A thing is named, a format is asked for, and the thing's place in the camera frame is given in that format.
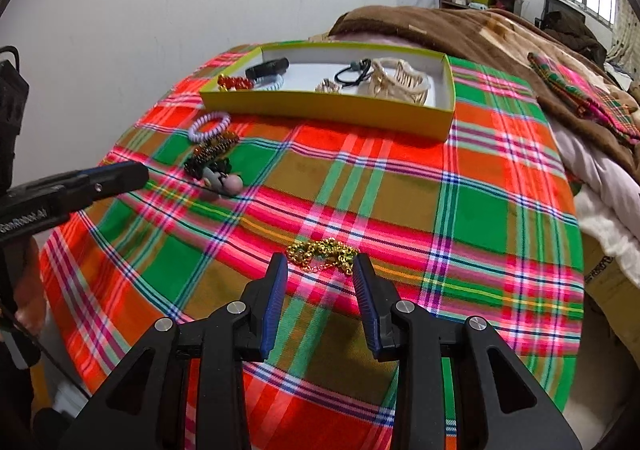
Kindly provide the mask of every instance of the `cable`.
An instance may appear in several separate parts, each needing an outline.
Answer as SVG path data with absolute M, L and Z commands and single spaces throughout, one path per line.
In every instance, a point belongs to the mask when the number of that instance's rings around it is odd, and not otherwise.
M 18 53 L 18 48 L 15 46 L 3 46 L 0 48 L 0 53 L 11 53 L 14 55 L 15 59 L 15 71 L 20 72 L 20 54 Z
M 80 391 L 80 393 L 87 400 L 91 399 L 91 395 L 86 390 L 84 390 L 84 388 L 82 388 L 82 386 L 78 382 L 76 382 L 71 374 L 63 369 L 62 365 L 53 357 L 53 355 L 47 350 L 47 348 L 40 343 L 40 340 L 38 340 L 37 337 L 34 337 L 34 335 L 32 335 L 29 330 L 24 325 L 22 325 L 17 318 L 15 318 L 14 314 L 11 313 L 7 306 L 5 306 L 2 302 L 0 302 L 0 311 L 2 312 L 2 316 L 8 318 L 14 324 L 14 326 L 16 326 L 18 331 L 21 331 L 31 341 L 31 343 L 35 345 L 42 352 L 42 354 L 44 354 L 49 359 L 53 366 L 62 373 L 62 375 L 69 381 L 69 383 L 71 383 L 78 391 Z
M 363 58 L 359 62 L 351 62 L 351 64 L 347 68 L 344 68 L 338 71 L 334 76 L 334 80 L 336 84 L 342 84 L 343 88 L 357 86 L 357 85 L 360 85 L 361 82 L 364 82 L 371 75 L 369 72 L 370 68 L 371 68 L 371 59 Z M 356 80 L 341 80 L 340 75 L 347 71 L 360 71 L 360 75 L 358 75 Z

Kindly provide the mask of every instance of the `white coil hair tie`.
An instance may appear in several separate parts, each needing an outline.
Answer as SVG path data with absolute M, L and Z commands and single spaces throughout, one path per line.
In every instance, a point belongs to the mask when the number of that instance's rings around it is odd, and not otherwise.
M 207 131 L 206 133 L 197 132 L 205 123 L 210 122 L 211 120 L 220 119 L 220 123 L 216 125 L 212 130 Z M 214 111 L 209 113 L 208 115 L 204 115 L 196 120 L 191 127 L 189 127 L 189 131 L 187 132 L 187 136 L 193 143 L 202 143 L 203 141 L 209 140 L 209 138 L 213 138 L 216 135 L 219 135 L 231 123 L 231 116 L 229 113 L 225 113 L 223 111 Z
M 267 75 L 255 79 L 254 91 L 277 91 L 284 84 L 282 75 Z

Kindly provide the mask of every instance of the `plaid pillow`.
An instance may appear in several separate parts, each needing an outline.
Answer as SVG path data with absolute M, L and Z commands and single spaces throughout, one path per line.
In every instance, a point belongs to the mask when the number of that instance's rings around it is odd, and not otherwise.
M 580 118 L 594 120 L 606 127 L 626 147 L 640 141 L 628 107 L 602 89 L 587 82 L 575 71 L 556 64 L 545 55 L 529 53 L 531 68 L 557 93 Z

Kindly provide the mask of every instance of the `human hand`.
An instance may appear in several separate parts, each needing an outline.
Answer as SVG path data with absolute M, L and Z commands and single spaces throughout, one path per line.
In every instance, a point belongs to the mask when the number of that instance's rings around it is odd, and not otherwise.
M 14 288 L 14 300 L 18 306 L 15 318 L 34 336 L 39 335 L 42 331 L 47 315 L 47 300 L 44 297 L 44 286 L 40 280 L 38 251 L 38 244 L 32 237 L 29 239 L 26 249 L 22 277 Z

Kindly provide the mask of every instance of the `brown blanket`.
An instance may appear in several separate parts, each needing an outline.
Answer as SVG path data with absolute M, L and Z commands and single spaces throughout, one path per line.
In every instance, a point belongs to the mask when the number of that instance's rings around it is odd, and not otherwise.
M 630 108 L 638 107 L 636 101 L 614 86 L 593 62 L 572 52 L 528 21 L 503 10 L 481 12 L 370 6 L 341 16 L 329 34 L 359 32 L 401 37 L 430 50 L 465 58 L 526 80 L 545 113 L 596 145 L 640 185 L 640 146 L 632 152 L 601 125 L 574 115 L 529 67 L 527 54 L 536 52 L 549 56 L 607 90 Z

